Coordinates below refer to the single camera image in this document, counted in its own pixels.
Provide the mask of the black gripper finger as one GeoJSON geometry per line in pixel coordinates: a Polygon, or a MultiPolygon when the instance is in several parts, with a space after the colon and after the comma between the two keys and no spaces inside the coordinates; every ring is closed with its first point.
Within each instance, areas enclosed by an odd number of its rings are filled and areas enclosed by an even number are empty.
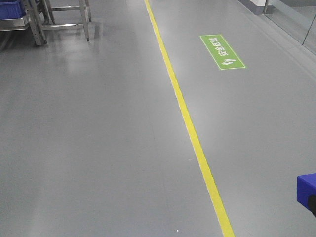
{"type": "Polygon", "coordinates": [[[308,209],[316,218],[316,195],[310,195],[308,197],[308,209]]]}

